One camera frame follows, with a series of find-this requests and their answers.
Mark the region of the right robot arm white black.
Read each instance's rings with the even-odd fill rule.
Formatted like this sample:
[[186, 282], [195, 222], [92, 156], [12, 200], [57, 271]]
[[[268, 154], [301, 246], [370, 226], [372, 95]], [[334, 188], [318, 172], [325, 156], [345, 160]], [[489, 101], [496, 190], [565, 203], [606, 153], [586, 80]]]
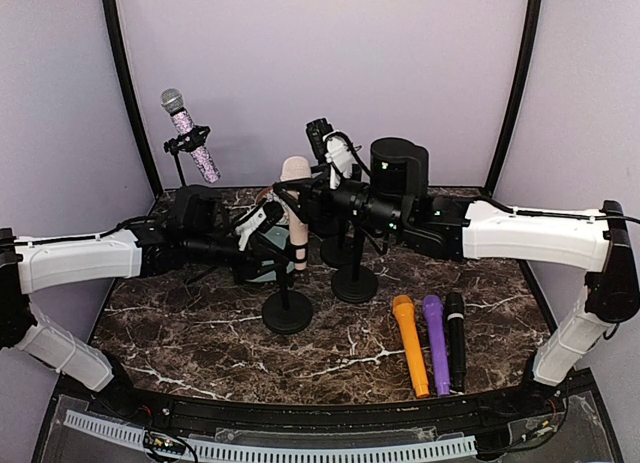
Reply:
[[489, 197], [432, 196], [429, 153], [398, 137], [370, 146], [369, 180], [349, 178], [359, 160], [341, 132], [325, 136], [328, 171], [283, 177], [278, 197], [304, 222], [344, 218], [434, 259], [506, 258], [580, 268], [585, 291], [532, 358], [528, 380], [510, 396], [521, 417], [534, 415], [604, 333], [639, 311], [634, 252], [620, 204], [565, 212], [505, 206]]

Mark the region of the black stand of purple microphone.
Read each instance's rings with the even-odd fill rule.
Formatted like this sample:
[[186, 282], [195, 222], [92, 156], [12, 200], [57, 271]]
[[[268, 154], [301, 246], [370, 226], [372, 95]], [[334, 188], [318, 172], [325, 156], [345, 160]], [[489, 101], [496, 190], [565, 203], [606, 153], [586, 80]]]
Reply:
[[349, 223], [340, 221], [338, 233], [322, 242], [320, 257], [326, 265], [332, 268], [340, 268], [352, 262], [353, 254], [354, 240], [349, 235]]

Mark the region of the tripod stand of glitter microphone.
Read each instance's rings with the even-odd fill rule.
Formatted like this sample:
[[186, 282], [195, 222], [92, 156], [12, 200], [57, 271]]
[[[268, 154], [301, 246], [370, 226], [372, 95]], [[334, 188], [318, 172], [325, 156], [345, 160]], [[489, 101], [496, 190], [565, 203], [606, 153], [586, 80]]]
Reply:
[[176, 166], [179, 181], [182, 187], [186, 186], [186, 178], [181, 162], [181, 153], [187, 153], [192, 158], [201, 176], [207, 183], [216, 183], [220, 178], [220, 172], [206, 148], [206, 140], [211, 132], [209, 126], [194, 126], [185, 134], [172, 138], [164, 143], [164, 151], [170, 154]]

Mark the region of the black stand of cream microphone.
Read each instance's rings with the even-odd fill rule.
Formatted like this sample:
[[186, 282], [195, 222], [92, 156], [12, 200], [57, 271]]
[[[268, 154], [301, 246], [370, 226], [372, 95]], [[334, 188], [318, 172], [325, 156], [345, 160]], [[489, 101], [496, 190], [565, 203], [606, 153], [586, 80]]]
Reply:
[[310, 300], [302, 293], [289, 289], [282, 263], [275, 266], [278, 291], [262, 305], [261, 316], [265, 326], [276, 334], [292, 335], [309, 326], [313, 317]]

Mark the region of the orange microphone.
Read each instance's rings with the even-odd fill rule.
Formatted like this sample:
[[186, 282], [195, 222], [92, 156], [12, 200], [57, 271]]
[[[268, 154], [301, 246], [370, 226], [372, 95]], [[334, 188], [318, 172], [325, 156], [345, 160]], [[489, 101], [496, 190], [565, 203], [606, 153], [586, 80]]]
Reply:
[[416, 327], [415, 305], [408, 295], [398, 295], [392, 302], [398, 324], [412, 387], [417, 398], [430, 395], [429, 381]]

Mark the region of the cream pink microphone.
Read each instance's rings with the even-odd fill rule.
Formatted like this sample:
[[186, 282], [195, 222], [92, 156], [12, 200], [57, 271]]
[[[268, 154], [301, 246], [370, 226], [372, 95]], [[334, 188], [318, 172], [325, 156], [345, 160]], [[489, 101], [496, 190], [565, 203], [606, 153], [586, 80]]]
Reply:
[[[283, 162], [280, 181], [310, 177], [311, 165], [305, 157], [291, 156]], [[293, 233], [289, 231], [290, 243], [294, 249], [296, 271], [304, 271], [307, 268], [308, 238], [309, 231], [304, 233]]]

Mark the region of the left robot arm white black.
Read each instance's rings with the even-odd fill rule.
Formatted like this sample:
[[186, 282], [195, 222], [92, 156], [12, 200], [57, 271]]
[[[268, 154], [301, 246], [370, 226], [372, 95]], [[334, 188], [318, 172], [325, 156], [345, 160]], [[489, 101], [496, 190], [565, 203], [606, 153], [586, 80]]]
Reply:
[[104, 232], [49, 238], [1, 231], [1, 346], [23, 351], [101, 394], [120, 419], [141, 410], [126, 370], [45, 316], [32, 294], [102, 279], [155, 277], [191, 263], [228, 267], [253, 280], [288, 267], [286, 253], [266, 233], [282, 218], [276, 201], [263, 200], [232, 216], [218, 192], [202, 185], [179, 189], [156, 216], [129, 218]]

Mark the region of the glitter silver purple microphone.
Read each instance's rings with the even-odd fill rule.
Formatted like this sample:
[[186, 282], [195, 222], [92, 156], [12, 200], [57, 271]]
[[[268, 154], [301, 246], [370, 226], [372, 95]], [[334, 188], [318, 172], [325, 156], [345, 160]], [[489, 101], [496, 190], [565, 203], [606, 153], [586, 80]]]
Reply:
[[177, 132], [177, 136], [166, 141], [163, 149], [174, 158], [176, 169], [182, 185], [185, 185], [179, 154], [190, 155], [203, 179], [210, 184], [221, 178], [220, 170], [206, 148], [206, 140], [210, 134], [209, 126], [196, 125], [184, 106], [182, 94], [174, 88], [161, 93], [161, 106], [169, 115]]

